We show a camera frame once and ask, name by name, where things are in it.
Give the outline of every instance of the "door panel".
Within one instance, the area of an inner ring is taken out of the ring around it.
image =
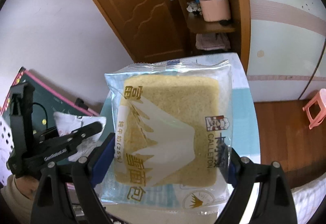
[[[138,62],[187,55],[189,32],[178,0],[98,0]]]

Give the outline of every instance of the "pink basket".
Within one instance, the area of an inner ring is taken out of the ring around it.
[[[229,0],[199,0],[206,22],[230,20]]]

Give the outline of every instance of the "person's arm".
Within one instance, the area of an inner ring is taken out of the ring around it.
[[[1,195],[21,224],[29,224],[33,206],[33,192],[39,182],[31,176],[16,179],[10,175],[7,185],[1,189]]]

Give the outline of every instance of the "black mechanical device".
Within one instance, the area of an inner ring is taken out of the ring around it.
[[[18,177],[40,175],[31,224],[79,223],[66,183],[74,184],[87,223],[112,224],[112,217],[102,206],[94,187],[102,182],[113,161],[115,134],[110,133],[89,157],[58,165],[56,162],[76,153],[83,139],[99,133],[101,124],[92,123],[64,137],[58,137],[55,128],[33,135],[33,87],[24,83],[12,87],[11,91],[10,122],[15,149],[9,158],[9,167]],[[240,158],[232,149],[229,171],[223,176],[234,190],[215,224],[240,222],[254,183],[260,183],[260,189],[250,224],[297,224],[291,190],[278,162],[255,164],[247,157]]]

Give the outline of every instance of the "screw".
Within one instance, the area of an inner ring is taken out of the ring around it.
[[[78,162],[81,163],[81,164],[87,162],[87,157],[85,157],[85,156],[80,157],[80,158],[78,159]]]
[[[280,165],[278,162],[274,161],[274,162],[273,162],[273,166],[274,166],[275,168],[280,168],[281,165]]]
[[[53,168],[54,166],[55,166],[55,163],[53,161],[48,163],[49,168]]]
[[[241,161],[245,164],[247,164],[248,162],[250,162],[248,157],[241,157]]]

